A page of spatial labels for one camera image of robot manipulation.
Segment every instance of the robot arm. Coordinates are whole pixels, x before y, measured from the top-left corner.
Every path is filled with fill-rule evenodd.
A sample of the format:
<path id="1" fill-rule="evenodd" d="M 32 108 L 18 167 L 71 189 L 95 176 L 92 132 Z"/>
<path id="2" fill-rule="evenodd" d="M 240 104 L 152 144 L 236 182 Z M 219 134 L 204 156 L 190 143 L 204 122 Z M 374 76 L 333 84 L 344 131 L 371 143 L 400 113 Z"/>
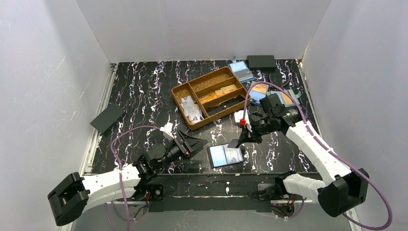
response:
<path id="1" fill-rule="evenodd" d="M 163 135 L 172 141 L 167 147 L 155 144 L 135 163 L 122 168 L 123 188 L 127 198 L 134 196 L 137 190 L 145 189 L 146 183 L 157 176 L 156 169 L 179 157 L 190 159 L 207 144 L 206 140 L 188 136 L 180 130 L 173 135 L 172 128 L 171 123 L 160 128 Z M 119 170 L 83 177 L 78 172 L 71 173 L 48 194 L 57 226 L 76 220 L 92 207 L 121 198 Z"/>
<path id="2" fill-rule="evenodd" d="M 331 148 L 325 150 L 315 141 L 317 136 L 329 147 L 313 130 L 310 122 L 305 124 L 302 121 L 296 107 L 285 106 L 277 94 L 263 98 L 260 103 L 265 114 L 253 113 L 249 116 L 249 122 L 241 120 L 240 138 L 233 139 L 228 147 L 237 148 L 245 142 L 260 143 L 262 135 L 281 131 L 302 150 L 323 179 L 315 180 L 287 172 L 275 178 L 275 185 L 267 190 L 270 195 L 301 195 L 313 202 L 319 202 L 323 210 L 332 217 L 337 217 L 365 201 L 368 183 L 330 155 L 328 151 L 332 150 Z M 363 169 L 360 171 L 368 177 Z"/>

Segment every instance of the white enclosure wall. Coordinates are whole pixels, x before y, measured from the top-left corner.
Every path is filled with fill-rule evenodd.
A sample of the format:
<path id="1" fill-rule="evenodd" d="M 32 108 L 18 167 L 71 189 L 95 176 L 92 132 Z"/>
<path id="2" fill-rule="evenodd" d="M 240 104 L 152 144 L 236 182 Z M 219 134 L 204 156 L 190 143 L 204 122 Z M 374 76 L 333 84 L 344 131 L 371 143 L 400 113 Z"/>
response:
<path id="1" fill-rule="evenodd" d="M 117 204 L 119 214 L 126 214 L 125 206 Z M 348 220 L 328 217 L 319 204 L 306 204 L 296 219 L 284 222 L 270 217 L 272 213 L 249 210 L 165 211 L 149 213 L 133 222 L 131 231 L 351 231 Z M 131 207 L 132 213 L 138 208 Z M 117 231 L 126 230 L 126 221 L 115 215 L 109 206 L 109 214 Z M 78 218 L 72 231 L 112 231 L 106 219 L 103 205 L 94 207 Z"/>
<path id="2" fill-rule="evenodd" d="M 408 230 L 408 2 L 333 0 L 304 57 L 323 137 L 365 168 L 394 211 L 387 230 Z M 360 221 L 386 222 L 369 188 Z"/>
<path id="3" fill-rule="evenodd" d="M 75 0 L 0 0 L 0 230 L 52 231 L 110 64 Z"/>
<path id="4" fill-rule="evenodd" d="M 299 59 L 331 0 L 77 0 L 111 63 Z"/>

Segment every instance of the wooden tray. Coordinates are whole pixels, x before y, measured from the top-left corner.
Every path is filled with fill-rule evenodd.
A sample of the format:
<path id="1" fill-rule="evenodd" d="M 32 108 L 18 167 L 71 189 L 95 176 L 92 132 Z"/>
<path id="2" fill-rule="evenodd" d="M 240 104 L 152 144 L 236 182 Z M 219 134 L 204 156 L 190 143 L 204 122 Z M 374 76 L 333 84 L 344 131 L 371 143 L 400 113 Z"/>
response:
<path id="1" fill-rule="evenodd" d="M 234 84 L 237 87 L 235 91 L 225 94 L 214 100 L 208 101 L 206 103 L 203 103 L 203 104 L 200 103 L 199 98 L 205 95 L 208 95 L 214 92 L 215 90 L 219 90 L 220 88 L 226 87 L 231 84 Z M 181 114 L 183 115 L 184 120 L 186 120 L 187 125 L 189 126 L 191 130 L 196 130 L 198 128 L 201 128 L 202 126 L 209 124 L 217 119 L 220 119 L 226 115 L 229 115 L 231 113 L 234 113 L 236 111 L 243 109 L 244 102 L 240 102 L 212 116 L 208 116 L 208 113 L 206 111 L 207 108 L 219 105 L 220 103 L 227 101 L 229 99 L 235 98 L 238 95 L 241 95 L 242 97 L 245 98 L 246 93 L 247 93 L 246 88 L 239 82 L 239 80 L 236 78 L 234 73 L 227 66 L 220 68 L 216 71 L 213 71 L 211 73 L 208 73 L 206 75 L 203 75 L 201 77 L 198 77 L 196 79 L 193 79 L 191 81 L 188 81 L 186 83 L 183 83 L 181 85 L 178 85 L 177 87 L 174 87 L 171 90 L 173 99 L 176 102 L 177 106 L 179 107 L 179 110 L 181 111 Z M 193 124 L 188 118 L 185 117 L 184 110 L 181 107 L 181 98 L 189 96 L 189 95 L 193 98 L 195 103 L 200 107 L 203 113 L 203 117 L 204 117 L 203 120 L 201 120 L 200 122 L 196 124 Z"/>

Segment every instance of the black marbled surface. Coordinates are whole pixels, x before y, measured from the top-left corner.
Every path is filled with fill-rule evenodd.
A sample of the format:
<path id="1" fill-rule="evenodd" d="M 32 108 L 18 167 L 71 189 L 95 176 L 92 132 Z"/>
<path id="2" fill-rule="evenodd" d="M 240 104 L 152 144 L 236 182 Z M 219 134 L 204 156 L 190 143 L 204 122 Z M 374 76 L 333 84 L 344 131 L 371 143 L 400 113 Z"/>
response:
<path id="1" fill-rule="evenodd" d="M 268 80 L 281 86 L 287 82 L 286 89 L 301 93 L 300 104 L 304 113 L 315 125 L 310 104 L 300 77 L 296 60 L 277 60 L 275 72 L 253 71 L 258 80 Z M 109 103 L 115 103 L 126 111 L 119 126 L 113 128 L 109 135 L 100 136 L 93 161 L 92 173 L 104 173 L 117 167 L 115 158 L 109 149 L 111 140 L 121 133 L 140 125 L 164 126 L 173 123 L 186 129 L 189 134 L 207 139 L 208 145 L 224 144 L 237 138 L 241 132 L 233 124 L 233 115 L 214 121 L 200 129 L 190 131 L 178 110 L 171 89 L 181 83 L 200 77 L 231 61 L 171 61 L 119 63 Z M 261 112 L 261 108 L 250 106 L 249 110 Z M 270 173 L 314 172 L 306 156 L 299 148 L 281 133 L 271 133 L 263 137 L 261 144 L 246 144 L 244 162 L 212 169 L 208 160 L 206 147 L 191 160 L 178 160 L 161 170 L 161 173 Z M 167 143 L 162 133 L 149 128 L 130 133 L 116 143 L 119 156 L 126 163 L 132 163 L 153 143 Z"/>

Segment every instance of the black cable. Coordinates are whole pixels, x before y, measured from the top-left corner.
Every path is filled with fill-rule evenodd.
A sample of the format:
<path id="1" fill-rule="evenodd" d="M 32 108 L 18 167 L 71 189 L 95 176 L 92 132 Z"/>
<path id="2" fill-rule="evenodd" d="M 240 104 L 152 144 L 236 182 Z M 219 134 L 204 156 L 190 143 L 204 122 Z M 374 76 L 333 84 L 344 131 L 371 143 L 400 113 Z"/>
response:
<path id="1" fill-rule="evenodd" d="M 143 197 L 141 197 L 140 199 L 136 199 L 136 196 L 134 196 L 134 198 L 137 200 L 137 201 L 141 201 L 141 200 L 143 200 L 144 198 L 146 198 L 146 196 L 147 196 L 147 191 L 145 192 L 145 194 L 144 194 L 144 196 Z"/>
<path id="2" fill-rule="evenodd" d="M 273 209 L 273 211 L 274 211 L 275 213 L 278 213 L 279 215 L 282 215 L 282 216 L 284 216 L 284 217 L 288 217 L 287 215 L 282 214 L 282 213 L 281 213 L 281 212 L 279 212 L 278 210 L 274 210 L 274 209 Z"/>
<path id="3" fill-rule="evenodd" d="M 288 217 L 289 215 L 286 215 L 286 213 L 279 207 L 272 205 L 272 207 L 279 209 L 283 214 L 285 214 L 286 217 Z"/>
<path id="4" fill-rule="evenodd" d="M 147 208 L 147 206 L 141 207 L 141 208 L 137 211 L 137 213 L 135 214 L 135 217 L 134 217 L 134 218 L 136 218 L 136 216 L 139 214 L 139 212 L 140 212 L 142 209 L 144 209 L 144 208 Z"/>
<path id="5" fill-rule="evenodd" d="M 255 191 L 252 193 L 252 198 L 254 199 L 259 199 L 261 198 L 262 195 L 264 195 L 265 193 L 261 194 L 260 192 L 265 191 L 265 190 L 260 190 L 260 191 Z"/>

